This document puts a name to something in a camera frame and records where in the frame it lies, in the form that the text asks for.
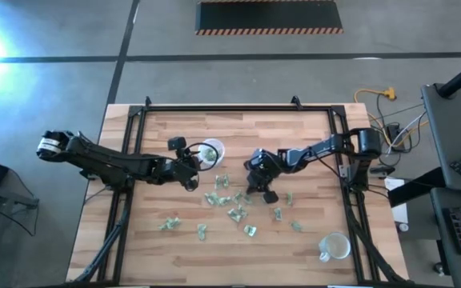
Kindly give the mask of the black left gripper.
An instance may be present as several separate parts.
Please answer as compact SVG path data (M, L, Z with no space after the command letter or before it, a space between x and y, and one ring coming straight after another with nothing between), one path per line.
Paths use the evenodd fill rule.
M164 180L178 182L185 190L193 191L198 188L198 170L207 168L206 159L189 150L176 150L176 159L165 165Z

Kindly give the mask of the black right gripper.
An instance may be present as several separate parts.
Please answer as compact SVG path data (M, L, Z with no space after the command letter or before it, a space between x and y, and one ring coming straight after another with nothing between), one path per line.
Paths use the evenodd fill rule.
M282 172L280 158L269 151L257 149L251 159L243 163L248 171L247 194L260 192L269 194L269 185Z

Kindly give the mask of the clear plastic cup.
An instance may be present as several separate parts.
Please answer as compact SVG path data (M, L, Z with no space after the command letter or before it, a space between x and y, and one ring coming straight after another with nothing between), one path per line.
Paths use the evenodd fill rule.
M213 161L213 162L207 162L207 168L210 168L212 166L218 166L219 164L222 163L224 154L225 154L225 147L223 143L216 139L216 138L208 138L203 141L203 145L198 147L198 153L202 155L205 149L207 148L212 148L217 151L218 154L218 159Z

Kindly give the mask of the clear glass mug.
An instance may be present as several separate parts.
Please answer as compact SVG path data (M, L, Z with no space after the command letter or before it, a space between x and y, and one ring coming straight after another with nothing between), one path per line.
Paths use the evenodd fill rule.
M341 233L331 233L319 242L319 260L329 262L331 259L342 260L351 252L351 243L348 237Z

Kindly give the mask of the white box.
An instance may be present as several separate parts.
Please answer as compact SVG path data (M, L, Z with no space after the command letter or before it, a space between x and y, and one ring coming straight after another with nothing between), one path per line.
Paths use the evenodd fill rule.
M401 187L402 185L405 184L405 181L402 179L397 179L397 178L385 178L384 179L384 184L385 187L391 191L395 188ZM395 206L394 208L391 209L392 214L394 217L394 220L396 222L401 222L408 224L408 215L407 215L407 204L403 203L400 205Z

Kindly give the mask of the black power strip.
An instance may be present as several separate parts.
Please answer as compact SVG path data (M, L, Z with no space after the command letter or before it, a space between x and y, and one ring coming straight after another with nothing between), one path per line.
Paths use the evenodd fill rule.
M385 131L387 134L387 138L393 142L399 135L399 132L401 131L400 129L400 124L399 123L390 123L387 124L385 127Z

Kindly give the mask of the black desk foot bar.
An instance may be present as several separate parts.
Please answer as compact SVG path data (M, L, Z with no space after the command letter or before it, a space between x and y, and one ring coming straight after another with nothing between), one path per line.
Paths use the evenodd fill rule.
M387 193L391 207L404 204L412 199L429 194L433 188L446 186L442 169L435 168L418 178L408 180L401 186L390 190Z

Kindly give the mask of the black hazard-striped floor mat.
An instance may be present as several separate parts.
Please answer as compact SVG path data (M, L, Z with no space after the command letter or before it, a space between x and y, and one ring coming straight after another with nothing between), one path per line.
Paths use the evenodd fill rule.
M205 0L196 4L198 36L341 34L334 0Z

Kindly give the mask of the black table frame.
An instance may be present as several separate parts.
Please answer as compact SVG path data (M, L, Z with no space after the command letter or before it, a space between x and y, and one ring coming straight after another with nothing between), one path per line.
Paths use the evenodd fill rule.
M132 198L101 193L101 183L87 189L67 278L74 280L94 258L109 231L109 219L130 207L122 243L111 250L106 271L93 283L108 286L397 286L407 282L390 203L380 181L363 200L341 189L335 171L345 163L339 155L314 162L304 171L276 179L283 220L274 206L258 196L240 223L228 206L211 206L205 193L214 191L216 175L228 174L233 196L247 187L243 163L257 148L300 148L333 132L368 126L362 103L345 104L204 104L140 106L116 104L106 110L99 143L111 149L159 154L166 142L183 136L189 143L208 138L225 147L222 163L201 174L197 190L177 184L152 186L139 182ZM287 205L287 193L293 206ZM159 230L167 218L179 218L173 230ZM290 222L303 230L295 231ZM198 239L198 224L206 224L206 239ZM245 225L257 228L254 237ZM341 233L351 243L350 254L329 262L319 260L319 242Z

